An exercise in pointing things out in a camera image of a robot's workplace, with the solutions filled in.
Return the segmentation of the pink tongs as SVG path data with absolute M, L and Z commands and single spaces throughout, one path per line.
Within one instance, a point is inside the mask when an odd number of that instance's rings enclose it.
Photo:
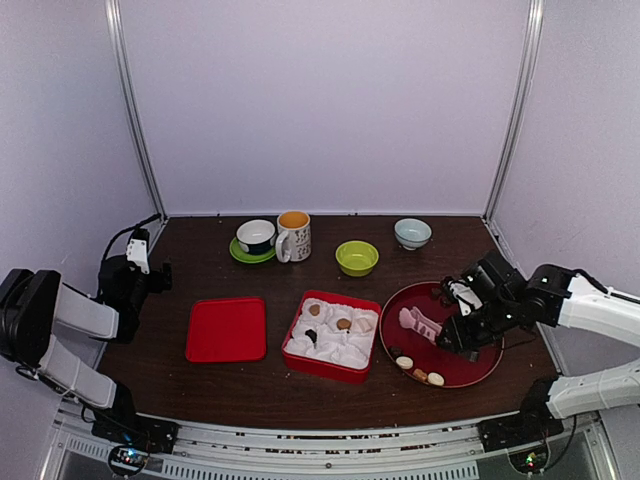
M 414 331 L 431 344 L 436 344 L 442 331 L 440 324 L 426 317 L 417 307 L 411 309 L 403 307 L 399 312 L 398 321 L 403 329 Z

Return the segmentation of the white spiral chocolate front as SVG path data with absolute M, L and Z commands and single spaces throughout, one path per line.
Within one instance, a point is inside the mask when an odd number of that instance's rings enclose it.
M 429 384 L 435 385 L 435 386 L 443 386 L 445 384 L 444 377 L 436 372 L 430 372 L 427 375 L 427 381 Z

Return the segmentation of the white spiral chocolate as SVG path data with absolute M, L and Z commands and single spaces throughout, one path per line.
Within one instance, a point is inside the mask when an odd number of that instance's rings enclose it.
M 414 365 L 413 359 L 405 355 L 397 357 L 395 362 L 403 370 L 410 370 Z
M 436 372 L 430 372 L 427 375 L 427 381 L 429 384 L 435 385 L 435 386 L 443 386 L 445 384 L 444 377 Z

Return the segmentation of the tan caramel chocolate front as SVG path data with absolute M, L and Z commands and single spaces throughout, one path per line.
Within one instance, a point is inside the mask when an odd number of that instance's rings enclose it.
M 422 383 L 428 382 L 428 374 L 419 368 L 413 371 L 413 376 Z

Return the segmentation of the red tin lid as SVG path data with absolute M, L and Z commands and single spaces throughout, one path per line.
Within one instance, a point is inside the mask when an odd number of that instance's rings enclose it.
M 266 353 L 266 305 L 263 299 L 214 299 L 193 305 L 185 349 L 189 362 L 254 362 L 262 360 Z

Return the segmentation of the light brown chocolate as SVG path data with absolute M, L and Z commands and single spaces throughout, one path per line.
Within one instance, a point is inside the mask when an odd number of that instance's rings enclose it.
M 351 328 L 351 321 L 346 318 L 341 318 L 336 322 L 336 326 L 339 330 L 348 330 Z

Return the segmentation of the red tin box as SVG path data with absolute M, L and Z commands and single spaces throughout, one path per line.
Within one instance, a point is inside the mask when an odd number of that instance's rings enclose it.
M 294 371 L 361 384 L 369 376 L 379 304 L 309 290 L 303 295 L 281 352 Z

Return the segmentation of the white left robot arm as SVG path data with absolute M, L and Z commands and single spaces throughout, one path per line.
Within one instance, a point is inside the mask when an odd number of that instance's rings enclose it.
M 55 270 L 14 268 L 1 282 L 1 355 L 21 375 L 79 400 L 121 443 L 133 444 L 145 428 L 129 388 L 99 373 L 61 334 L 129 344 L 147 296 L 171 287 L 170 263 L 144 271 L 124 256 L 102 262 L 96 296 Z

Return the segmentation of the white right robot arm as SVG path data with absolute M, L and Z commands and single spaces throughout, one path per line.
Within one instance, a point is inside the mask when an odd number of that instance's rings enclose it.
M 606 287 L 582 269 L 543 264 L 525 278 L 500 253 L 489 251 L 459 278 L 445 278 L 441 287 L 460 311 L 435 328 L 432 342 L 451 353 L 477 353 L 510 329 L 537 324 L 639 344 L 638 297 Z M 519 440 L 530 442 L 550 426 L 551 418 L 638 401 L 637 361 L 583 376 L 538 380 L 521 404 L 524 411 L 514 417 L 512 430 Z

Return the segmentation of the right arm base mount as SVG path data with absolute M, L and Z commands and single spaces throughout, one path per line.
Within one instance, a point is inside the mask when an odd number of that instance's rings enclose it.
M 549 440 L 564 432 L 561 420 L 536 413 L 517 413 L 477 425 L 485 452 L 505 450 L 511 467 L 532 476 L 551 466 Z

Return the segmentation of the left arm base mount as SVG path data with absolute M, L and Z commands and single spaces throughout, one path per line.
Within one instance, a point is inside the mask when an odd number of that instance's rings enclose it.
M 172 453 L 178 431 L 177 423 L 150 417 L 139 417 L 134 429 L 106 419 L 96 419 L 91 428 L 93 436 L 114 443 L 107 455 L 107 465 L 123 478 L 141 473 L 152 454 Z

